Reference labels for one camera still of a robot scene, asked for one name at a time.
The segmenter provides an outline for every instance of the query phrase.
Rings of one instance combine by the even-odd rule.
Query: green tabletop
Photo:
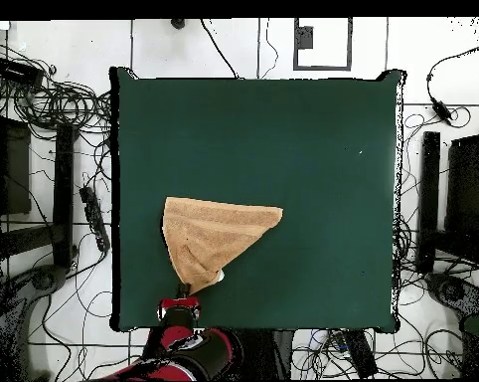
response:
[[[117,78],[121,330],[157,325],[159,300],[180,282],[160,230],[168,196],[283,208],[197,293],[201,326],[394,328],[400,72],[377,82]]]

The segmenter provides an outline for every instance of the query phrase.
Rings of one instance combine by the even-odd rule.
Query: towel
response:
[[[168,197],[162,231],[174,270],[193,294],[217,283],[222,268],[281,218],[275,207]]]

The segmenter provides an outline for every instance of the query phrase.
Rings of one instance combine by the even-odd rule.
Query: white tile floor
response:
[[[226,58],[240,77],[254,79],[262,77],[274,63],[266,78],[361,78],[374,79],[385,69],[402,69],[407,71],[404,87],[404,117],[409,117],[407,125],[418,125],[421,119],[433,116],[426,93],[425,77],[439,59],[465,51],[479,45],[479,20],[466,18],[354,18],[353,29],[353,66],[351,72],[295,72],[292,70],[293,57],[293,19],[271,18],[269,29],[267,19],[232,19],[206,21],[210,31]],[[110,66],[131,67],[140,78],[156,77],[230,77],[231,71],[218,55],[213,44],[205,33],[199,20],[187,20],[186,27],[175,30],[169,20],[135,20],[135,21],[52,21],[52,22],[12,22],[7,32],[0,31],[0,43],[8,44],[9,54],[22,52],[32,59],[43,59],[57,67],[57,81],[72,81],[86,84],[100,95],[109,90],[108,69]],[[438,67],[431,82],[434,95],[448,104],[466,104],[471,113],[470,122],[463,128],[455,129],[444,123],[430,126],[430,130],[441,132],[441,169],[446,167],[447,148],[454,138],[479,133],[479,54],[466,58],[450,60]],[[462,108],[457,111],[458,123],[467,120],[467,112]],[[404,130],[408,138],[411,129]],[[403,166],[410,169],[415,179],[409,178],[404,184],[406,189],[417,181],[418,154],[423,130],[420,130],[407,144]],[[100,135],[89,137],[92,143],[101,141]],[[41,204],[44,213],[51,217],[53,205],[53,183],[39,170],[45,170],[53,178],[53,163],[47,158],[54,157],[52,142],[32,138],[33,153],[31,156],[31,189]],[[93,154],[92,148],[80,138],[76,150]],[[82,175],[93,173],[95,164],[92,157],[76,155],[75,183],[82,185]],[[446,173],[441,175],[441,190],[446,186]],[[109,187],[105,183],[97,184],[97,196],[102,209],[110,209]],[[408,220],[416,207],[416,189],[402,196],[402,213]],[[445,213],[444,196],[439,204],[439,224],[443,224]],[[110,222],[110,214],[104,214],[105,222]],[[10,216],[8,223],[4,220],[4,230],[14,230],[33,223],[40,223],[36,208],[23,216]],[[79,198],[75,201],[75,243],[89,232],[85,223],[83,206]],[[414,229],[416,215],[409,220]],[[82,240],[79,267],[83,268],[95,262],[99,252],[94,238],[87,236]],[[4,272],[10,276],[19,274],[47,254],[50,248],[41,248],[5,261]],[[69,364],[63,370],[60,380],[78,381],[82,379],[79,372],[79,353],[85,353],[85,367],[81,370],[85,376],[91,374],[93,368],[100,364],[121,362],[113,366],[98,368],[92,377],[106,375],[119,369],[128,362],[128,357],[139,354],[144,344],[147,330],[136,330],[131,333],[118,333],[109,328],[111,290],[111,260],[114,251],[106,260],[90,273],[69,280],[66,285],[53,296],[51,312],[47,322],[48,329],[62,341],[74,344]],[[41,260],[41,264],[49,263],[51,257]],[[409,273],[402,274],[409,278]],[[79,290],[80,304],[75,295],[76,285]],[[90,305],[89,310],[97,316],[85,316],[85,306],[93,297],[100,294]],[[405,288],[400,296],[399,312],[414,325],[422,335],[437,328],[448,328],[457,331],[457,318],[453,312],[433,301],[426,293],[414,304],[405,305],[418,300],[422,290],[417,286]],[[47,306],[42,299],[33,313],[30,326],[31,358],[36,369],[50,369],[52,379],[63,367],[68,352],[54,343],[41,329],[42,315]],[[422,367],[420,354],[421,343],[410,342],[402,345],[397,355],[393,350],[395,343],[418,341],[418,333],[405,320],[401,321],[400,331],[395,335],[376,335],[376,356],[378,365],[386,371],[414,372]],[[307,345],[309,330],[300,330],[294,339],[294,347]],[[461,352],[461,344],[447,334],[432,337],[431,345],[436,352],[447,349]],[[304,360],[306,356],[294,356],[294,361]],[[336,360],[344,369],[349,363]],[[434,364],[439,376],[451,378],[457,371],[449,364]],[[328,365],[325,374],[339,373],[334,365]],[[300,373],[292,369],[292,376],[300,378]],[[432,377],[428,368],[421,375]]]

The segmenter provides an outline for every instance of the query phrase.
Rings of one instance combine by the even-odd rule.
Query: power adapter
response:
[[[0,78],[11,84],[39,88],[42,85],[43,76],[41,69],[0,58]]]
[[[431,98],[430,100],[432,101],[432,109],[437,114],[437,116],[441,120],[446,121],[446,123],[448,123],[451,126],[451,123],[450,123],[451,112],[448,109],[448,107],[444,105],[442,101],[438,101],[435,98]]]

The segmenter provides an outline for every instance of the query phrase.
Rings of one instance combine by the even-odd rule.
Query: grout line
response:
[[[133,19],[130,20],[130,70],[133,72]]]
[[[385,71],[388,69],[388,39],[390,38],[390,18],[387,16],[387,43],[385,48]]]
[[[60,346],[62,347],[61,344],[57,342],[52,342],[52,343],[44,343],[44,342],[35,342],[35,341],[28,341],[29,345],[45,345],[45,346]],[[144,348],[145,344],[130,344],[130,345],[125,345],[125,344],[95,344],[95,343],[63,343],[64,345],[67,345],[69,347],[103,347],[103,348],[127,348],[127,347],[134,347],[134,348]],[[424,356],[426,353],[418,353],[416,351],[376,351],[375,354],[383,354],[383,355],[398,355],[398,354],[403,354],[403,355],[409,355],[409,356]],[[428,353],[430,356],[444,356],[446,355],[445,352],[443,353],[437,353],[437,352],[429,352]],[[463,353],[456,353],[457,356],[462,356]]]
[[[45,224],[43,221],[17,221],[10,220],[10,224]],[[74,226],[88,226],[89,223],[74,223]],[[104,226],[111,226],[112,223],[103,223]]]
[[[37,341],[28,341],[29,345],[59,345],[57,342],[51,342],[51,343],[46,343],[46,342],[37,342]],[[64,343],[64,345],[70,346],[70,347],[103,347],[103,348],[127,348],[127,344],[96,344],[96,343]],[[131,344],[130,347],[144,347],[144,345],[140,344]]]
[[[257,72],[256,76],[259,79],[260,66],[260,18],[257,18]]]
[[[404,102],[403,105],[425,105],[432,106],[431,102]],[[446,104],[447,106],[479,106],[479,104]]]
[[[8,60],[8,34],[9,34],[10,30],[7,29],[6,30],[6,35],[5,35],[5,45],[6,45],[6,60]],[[10,102],[10,99],[8,97],[9,95],[9,90],[6,90],[6,98],[5,98],[5,103],[6,103],[6,118],[8,118],[8,105],[9,105],[9,102]],[[7,214],[6,215],[6,233],[9,233],[10,232],[10,215]],[[7,257],[6,258],[6,277],[8,279],[10,279],[10,257]]]

